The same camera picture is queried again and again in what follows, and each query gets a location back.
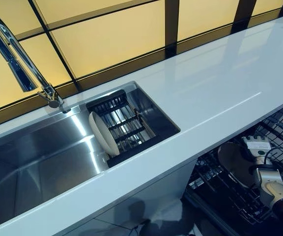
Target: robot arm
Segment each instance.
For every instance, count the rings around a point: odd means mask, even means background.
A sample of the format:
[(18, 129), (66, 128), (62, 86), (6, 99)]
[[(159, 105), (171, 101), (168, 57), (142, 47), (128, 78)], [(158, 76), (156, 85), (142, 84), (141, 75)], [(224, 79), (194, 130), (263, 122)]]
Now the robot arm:
[(255, 159), (255, 164), (250, 168), (250, 172), (260, 191), (260, 201), (283, 222), (283, 180), (279, 170), (269, 160), (264, 162), (265, 155), (270, 149), (269, 141), (267, 138), (252, 136), (244, 137), (243, 141)]

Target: beige plate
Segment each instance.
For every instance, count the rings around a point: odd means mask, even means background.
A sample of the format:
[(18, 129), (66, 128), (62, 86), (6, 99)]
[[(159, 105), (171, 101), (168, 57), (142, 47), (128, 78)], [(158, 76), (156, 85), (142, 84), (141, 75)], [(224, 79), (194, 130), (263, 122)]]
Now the beige plate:
[(239, 145), (229, 142), (222, 144), (218, 149), (218, 160), (243, 187), (250, 188), (254, 185), (254, 177), (249, 173), (249, 168), (254, 163), (242, 157)]
[(119, 155), (120, 152), (111, 132), (97, 113), (90, 113), (89, 124), (94, 136), (103, 147), (103, 149), (107, 152), (107, 154), (110, 154), (112, 156)]

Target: floor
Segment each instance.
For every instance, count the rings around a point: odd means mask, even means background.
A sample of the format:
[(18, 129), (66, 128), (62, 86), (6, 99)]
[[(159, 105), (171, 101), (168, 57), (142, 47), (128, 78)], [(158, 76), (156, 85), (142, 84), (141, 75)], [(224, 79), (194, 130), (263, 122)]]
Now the floor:
[(224, 236), (186, 200), (176, 201), (133, 229), (128, 236)]

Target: cabinet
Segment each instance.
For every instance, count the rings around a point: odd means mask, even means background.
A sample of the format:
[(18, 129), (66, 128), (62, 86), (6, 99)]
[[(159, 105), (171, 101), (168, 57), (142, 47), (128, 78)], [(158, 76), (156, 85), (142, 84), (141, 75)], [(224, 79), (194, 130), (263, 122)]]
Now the cabinet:
[(125, 236), (128, 235), (132, 228), (151, 219), (157, 211), (182, 197), (195, 164), (196, 160), (192, 160), (116, 206), (107, 209), (96, 218), (77, 228), (71, 226), (69, 233), (60, 235), (120, 236), (122, 233)]

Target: black dish rack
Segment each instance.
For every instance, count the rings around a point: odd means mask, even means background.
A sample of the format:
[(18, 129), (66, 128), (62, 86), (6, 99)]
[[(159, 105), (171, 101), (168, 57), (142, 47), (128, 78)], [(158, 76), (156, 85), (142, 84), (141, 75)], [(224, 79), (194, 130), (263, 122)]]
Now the black dish rack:
[(145, 122), (143, 116), (128, 101), (124, 90), (86, 104), (89, 112), (97, 113), (110, 130), (120, 154), (110, 156), (112, 167), (163, 140)]
[[(274, 113), (229, 142), (243, 145), (242, 137), (248, 135), (265, 136), (270, 140), (272, 148), (283, 147), (283, 111)], [(222, 222), (224, 225), (227, 225), (226, 221), (234, 222), (233, 225), (235, 224), (237, 229), (249, 229), (250, 235), (256, 235), (254, 232), (259, 232), (260, 225), (274, 224), (276, 234), (273, 235), (283, 235), (282, 230), (278, 232), (283, 226), (275, 221), (271, 210), (260, 202), (258, 189), (242, 186), (221, 166), (218, 161), (218, 148), (198, 158), (185, 196), (194, 200), (193, 203), (198, 207), (204, 205), (205, 211), (212, 205), (221, 215), (220, 218), (225, 219)], [(283, 149), (273, 151), (270, 160), (278, 167), (283, 178)]]

